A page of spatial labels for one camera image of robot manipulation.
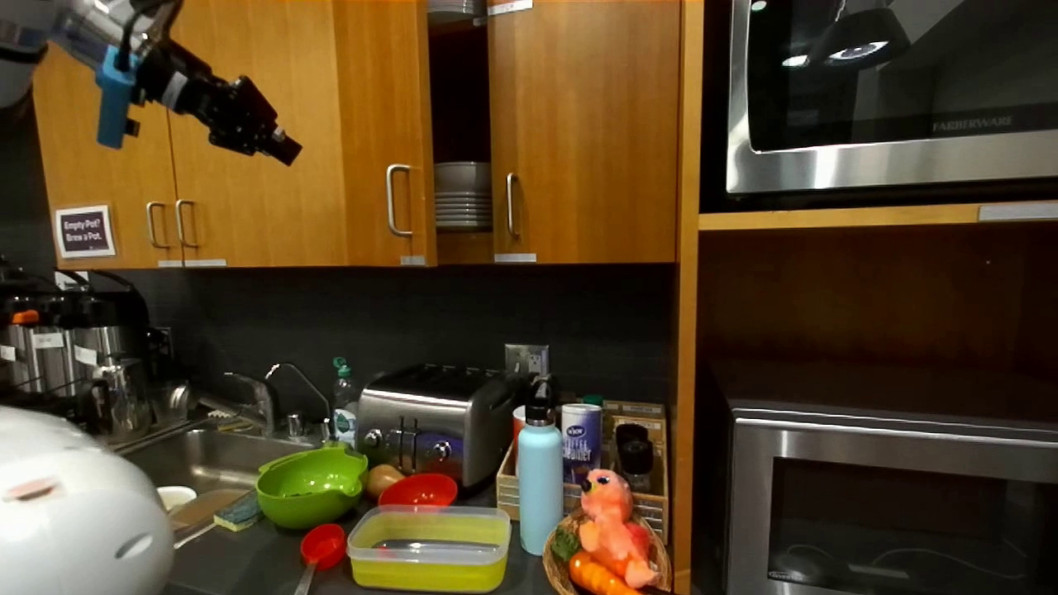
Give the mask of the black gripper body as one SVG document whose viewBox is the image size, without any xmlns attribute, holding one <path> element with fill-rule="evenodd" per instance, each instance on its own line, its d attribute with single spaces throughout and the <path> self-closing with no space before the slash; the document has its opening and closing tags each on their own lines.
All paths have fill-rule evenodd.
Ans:
<svg viewBox="0 0 1058 595">
<path fill-rule="evenodd" d="M 283 166 L 302 156 L 302 142 L 278 125 L 278 109 L 247 75 L 221 81 L 177 40 L 163 40 L 143 55 L 136 83 L 149 102 L 199 120 L 218 149 L 261 152 Z"/>
</svg>

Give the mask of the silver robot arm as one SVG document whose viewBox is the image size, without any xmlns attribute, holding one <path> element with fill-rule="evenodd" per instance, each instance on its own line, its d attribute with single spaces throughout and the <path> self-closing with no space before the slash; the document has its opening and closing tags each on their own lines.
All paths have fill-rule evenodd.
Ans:
<svg viewBox="0 0 1058 595">
<path fill-rule="evenodd" d="M 96 142 L 118 149 L 139 125 L 133 106 L 160 102 L 208 130 L 229 152 L 264 152 L 283 166 L 302 142 L 278 125 L 278 109 L 247 81 L 221 81 L 168 38 L 186 0 L 0 0 L 0 109 L 31 95 L 49 49 L 83 64 L 101 88 Z"/>
</svg>

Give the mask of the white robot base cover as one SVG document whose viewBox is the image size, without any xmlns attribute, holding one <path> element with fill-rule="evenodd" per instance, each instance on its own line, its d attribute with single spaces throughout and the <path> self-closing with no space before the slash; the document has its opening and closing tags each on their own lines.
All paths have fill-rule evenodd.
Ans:
<svg viewBox="0 0 1058 595">
<path fill-rule="evenodd" d="M 0 411 L 0 595 L 163 595 L 171 562 L 139 466 L 63 417 Z"/>
</svg>

